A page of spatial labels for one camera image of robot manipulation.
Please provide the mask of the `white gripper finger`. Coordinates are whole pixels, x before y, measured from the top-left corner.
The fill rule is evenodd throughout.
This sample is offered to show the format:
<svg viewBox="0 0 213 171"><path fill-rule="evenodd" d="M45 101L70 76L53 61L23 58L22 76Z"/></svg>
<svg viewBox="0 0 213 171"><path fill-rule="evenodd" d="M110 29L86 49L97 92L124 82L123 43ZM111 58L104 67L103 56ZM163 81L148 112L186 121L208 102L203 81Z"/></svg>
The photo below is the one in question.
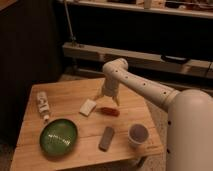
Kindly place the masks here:
<svg viewBox="0 0 213 171"><path fill-rule="evenodd" d="M98 99L100 99L100 98L102 98L103 97L103 94L102 93L99 93L99 94L97 94L95 97L94 97L94 100L98 100Z"/></svg>
<svg viewBox="0 0 213 171"><path fill-rule="evenodd" d="M113 97L113 100L114 100L114 102L116 103L117 106L120 105L119 98L117 96Z"/></svg>

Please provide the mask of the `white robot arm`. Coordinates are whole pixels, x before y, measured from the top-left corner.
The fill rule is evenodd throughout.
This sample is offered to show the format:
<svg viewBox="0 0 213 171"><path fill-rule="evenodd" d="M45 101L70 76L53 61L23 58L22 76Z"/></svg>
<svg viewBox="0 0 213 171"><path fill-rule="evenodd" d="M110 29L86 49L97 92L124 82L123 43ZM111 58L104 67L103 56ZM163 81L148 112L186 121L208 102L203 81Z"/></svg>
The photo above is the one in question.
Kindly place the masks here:
<svg viewBox="0 0 213 171"><path fill-rule="evenodd" d="M105 80L96 99L106 95L119 104L122 83L168 113L166 171L213 171L213 97L134 75L123 58L105 63L102 71Z"/></svg>

